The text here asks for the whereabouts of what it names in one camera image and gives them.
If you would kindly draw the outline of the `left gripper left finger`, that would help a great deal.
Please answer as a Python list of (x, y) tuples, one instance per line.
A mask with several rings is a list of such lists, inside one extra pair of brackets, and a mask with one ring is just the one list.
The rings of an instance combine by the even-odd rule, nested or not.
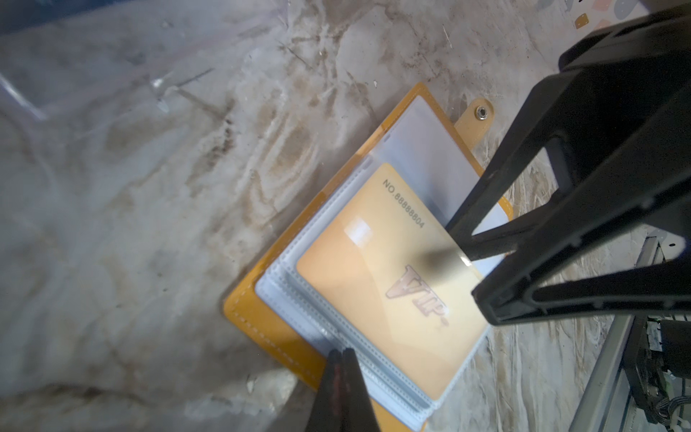
[(340, 431), (342, 426), (342, 355), (334, 349), (329, 352), (320, 387), (308, 419), (306, 432)]

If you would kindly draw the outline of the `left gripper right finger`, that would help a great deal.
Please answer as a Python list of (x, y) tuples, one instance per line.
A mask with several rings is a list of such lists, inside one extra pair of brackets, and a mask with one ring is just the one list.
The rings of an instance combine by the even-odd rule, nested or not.
[(347, 348), (341, 358), (341, 430), (380, 432), (356, 351)]

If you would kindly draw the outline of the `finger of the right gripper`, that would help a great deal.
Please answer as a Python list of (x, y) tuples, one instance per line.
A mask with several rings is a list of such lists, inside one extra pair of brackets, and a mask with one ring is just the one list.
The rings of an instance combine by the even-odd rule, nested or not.
[[(558, 187), (479, 231), (541, 151)], [(647, 224), (690, 235), (690, 8), (592, 32), (534, 86), (446, 229), (472, 260), (501, 261), (473, 290), (495, 326), (613, 313), (687, 313), (690, 252), (659, 265), (549, 284), (579, 256)]]

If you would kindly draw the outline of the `yellow leather card holder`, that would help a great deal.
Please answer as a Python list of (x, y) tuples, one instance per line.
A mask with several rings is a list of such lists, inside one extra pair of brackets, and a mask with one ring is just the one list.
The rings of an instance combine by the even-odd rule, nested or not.
[[(381, 431), (423, 430), (480, 347), (489, 323), (441, 400), (432, 401), (329, 305), (296, 266), (383, 164), (396, 170), (446, 230), (482, 175), (471, 151), (493, 119), (491, 103), (477, 99), (452, 122), (426, 86), (414, 86), (239, 282), (223, 304), (226, 318), (316, 392), (329, 352), (354, 349)], [(464, 255), (482, 278), (501, 261), (500, 256), (472, 260)]]

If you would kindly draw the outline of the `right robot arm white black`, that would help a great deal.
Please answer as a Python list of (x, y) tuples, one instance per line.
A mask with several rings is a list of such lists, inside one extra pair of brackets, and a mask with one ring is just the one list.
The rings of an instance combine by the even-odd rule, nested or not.
[(647, 224), (690, 236), (690, 5), (595, 32), (531, 91), (446, 229), (479, 260), (503, 260), (473, 290), (494, 326), (624, 314), (623, 369), (649, 422), (673, 429), (690, 376), (690, 250), (577, 281), (550, 278)]

